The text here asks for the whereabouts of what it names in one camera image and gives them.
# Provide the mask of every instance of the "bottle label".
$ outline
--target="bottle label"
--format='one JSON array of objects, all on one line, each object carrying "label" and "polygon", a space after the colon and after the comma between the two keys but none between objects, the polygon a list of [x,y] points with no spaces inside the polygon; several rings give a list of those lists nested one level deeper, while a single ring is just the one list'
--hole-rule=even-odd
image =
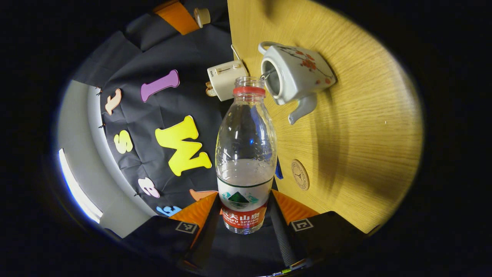
[{"label": "bottle label", "polygon": [[265,217],[273,177],[251,186],[229,184],[217,177],[224,221],[235,228],[251,228]]}]

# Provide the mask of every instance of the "round coaster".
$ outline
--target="round coaster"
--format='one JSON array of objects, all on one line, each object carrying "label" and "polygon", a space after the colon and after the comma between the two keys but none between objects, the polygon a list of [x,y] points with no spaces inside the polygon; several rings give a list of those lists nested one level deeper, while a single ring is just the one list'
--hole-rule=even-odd
[{"label": "round coaster", "polygon": [[291,169],[292,169],[292,174],[294,176],[294,180],[296,181],[297,185],[302,190],[308,190],[309,177],[303,164],[301,164],[301,162],[299,162],[298,160],[292,160]]}]

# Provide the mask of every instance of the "red bottle cap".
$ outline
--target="red bottle cap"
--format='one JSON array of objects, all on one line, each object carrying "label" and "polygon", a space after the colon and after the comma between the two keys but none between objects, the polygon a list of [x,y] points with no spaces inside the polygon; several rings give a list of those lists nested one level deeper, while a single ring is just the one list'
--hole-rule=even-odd
[{"label": "red bottle cap", "polygon": [[265,89],[259,87],[238,87],[232,91],[232,94],[234,95],[238,93],[255,93],[262,96],[266,95]]}]

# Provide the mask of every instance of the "wood grain surface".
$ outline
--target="wood grain surface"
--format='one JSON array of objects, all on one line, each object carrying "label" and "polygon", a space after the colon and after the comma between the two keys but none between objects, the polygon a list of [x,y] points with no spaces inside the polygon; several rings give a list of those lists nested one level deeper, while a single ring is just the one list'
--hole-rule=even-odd
[{"label": "wood grain surface", "polygon": [[[287,116],[297,103],[279,106],[267,94],[279,191],[366,233],[384,224],[412,184],[423,144],[419,99],[402,67],[361,27],[317,3],[229,0],[228,8],[233,45],[251,76],[261,74],[258,44],[274,41],[318,51],[338,79],[293,126]],[[294,159],[308,173],[307,191],[296,185]]]}]

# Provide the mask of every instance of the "white wall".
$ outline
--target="white wall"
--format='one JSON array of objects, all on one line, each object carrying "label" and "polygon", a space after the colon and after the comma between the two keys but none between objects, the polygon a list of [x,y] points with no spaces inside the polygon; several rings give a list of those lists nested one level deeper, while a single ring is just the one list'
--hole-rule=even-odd
[{"label": "white wall", "polygon": [[102,128],[98,89],[71,81],[58,123],[57,145],[63,148],[77,183],[103,212],[100,226],[124,238],[156,213],[118,168]]}]

